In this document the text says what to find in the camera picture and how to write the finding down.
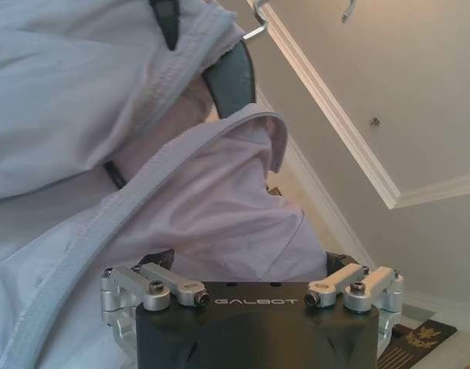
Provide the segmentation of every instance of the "metal hook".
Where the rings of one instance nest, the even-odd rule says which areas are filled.
[[[353,13],[353,10],[355,10],[355,6],[356,6],[357,1],[358,0],[349,0],[349,6],[346,9],[346,11],[344,12],[343,17],[341,18],[342,23],[346,23],[348,18],[351,16],[351,14]]]
[[[264,17],[263,13],[260,11],[260,7],[265,2],[268,2],[268,0],[255,0],[255,2],[253,2],[253,15],[254,17],[256,17],[257,21],[260,23],[260,27],[257,27],[253,31],[250,31],[249,33],[246,33],[245,35],[243,35],[243,39],[245,41],[248,41],[258,36],[267,30],[267,19]]]

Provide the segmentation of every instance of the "silver metal bracket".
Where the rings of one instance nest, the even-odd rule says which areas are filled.
[[[204,306],[209,294],[204,284],[182,278],[154,263],[108,268],[101,276],[102,321],[112,327],[114,339],[136,361],[136,307],[149,311],[170,306],[170,294],[184,306]]]
[[[344,306],[351,311],[369,311],[372,305],[379,309],[379,341],[377,357],[389,345],[392,327],[402,316],[404,277],[391,268],[380,267],[360,282],[353,282],[343,293]]]
[[[306,304],[316,308],[333,306],[336,303],[336,296],[350,283],[362,280],[365,272],[366,268],[362,265],[348,264],[321,281],[310,282],[305,296]]]
[[[321,281],[310,282],[305,302],[310,307],[326,308],[333,306],[336,296],[343,293],[344,306],[351,311],[362,313],[376,306],[379,309],[379,357],[390,342],[392,327],[401,320],[404,277],[384,267],[365,277],[366,272],[367,268],[361,265],[348,264]]]
[[[344,306],[351,311],[369,311],[372,305],[391,312],[402,310],[404,277],[391,268],[380,267],[361,282],[344,290]]]

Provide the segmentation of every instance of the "gold pattern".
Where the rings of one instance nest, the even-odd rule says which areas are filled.
[[[421,327],[419,332],[417,333],[417,337],[414,334],[414,331],[409,332],[407,336],[405,336],[405,339],[409,344],[411,344],[414,347],[417,348],[431,348],[435,344],[438,343],[438,341],[429,341],[432,338],[438,336],[441,334],[441,332],[435,331],[433,328],[426,328],[426,327]]]
[[[419,338],[424,340],[425,338],[426,339],[433,338],[434,336],[438,336],[439,334],[441,334],[441,332],[435,332],[433,328],[421,327],[421,330],[419,331],[418,336]]]

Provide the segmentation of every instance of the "bolt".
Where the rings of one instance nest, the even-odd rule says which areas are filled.
[[[196,306],[206,306],[210,303],[210,295],[207,292],[201,292],[194,298],[194,303]]]
[[[310,308],[315,308],[320,302],[320,298],[316,294],[306,294],[305,295],[305,304]]]
[[[112,273],[112,269],[113,268],[107,268],[104,270],[104,273],[102,273],[102,276],[103,277],[110,277],[111,276],[111,273]]]
[[[364,294],[366,286],[362,282],[353,282],[349,286],[349,289],[351,290],[352,293],[354,294]]]
[[[134,272],[134,273],[139,273],[140,270],[141,270],[141,265],[140,264],[136,264],[135,266],[133,266],[131,268],[131,270]]]
[[[373,117],[372,120],[370,121],[370,125],[372,127],[378,127],[379,125],[381,125],[381,122],[377,117]]]
[[[150,285],[148,286],[150,293],[151,294],[158,294],[164,290],[164,282],[162,281],[153,281],[150,282]]]

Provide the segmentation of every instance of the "logo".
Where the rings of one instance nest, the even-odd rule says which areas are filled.
[[[441,332],[437,332],[433,328],[421,327],[419,332],[415,334],[414,331],[412,331],[405,336],[405,339],[414,347],[431,348],[438,343],[438,341],[432,341],[432,339],[439,334],[441,334]]]
[[[284,304],[291,304],[294,305],[298,299],[292,298],[258,298],[253,301],[248,301],[245,299],[238,299],[238,298],[218,298],[214,301],[215,304],[218,305],[284,305]]]

